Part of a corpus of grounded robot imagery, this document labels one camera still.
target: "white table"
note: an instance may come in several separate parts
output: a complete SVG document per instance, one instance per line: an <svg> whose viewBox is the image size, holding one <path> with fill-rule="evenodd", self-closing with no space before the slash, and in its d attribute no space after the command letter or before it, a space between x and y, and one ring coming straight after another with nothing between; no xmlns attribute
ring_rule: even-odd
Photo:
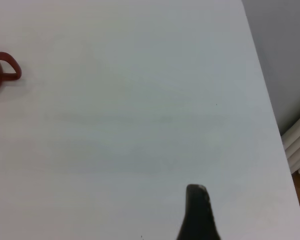
<svg viewBox="0 0 300 240"><path fill-rule="evenodd" d="M190 183L222 239L300 240L239 0L1 0L0 51L0 240L173 240Z"/></svg>

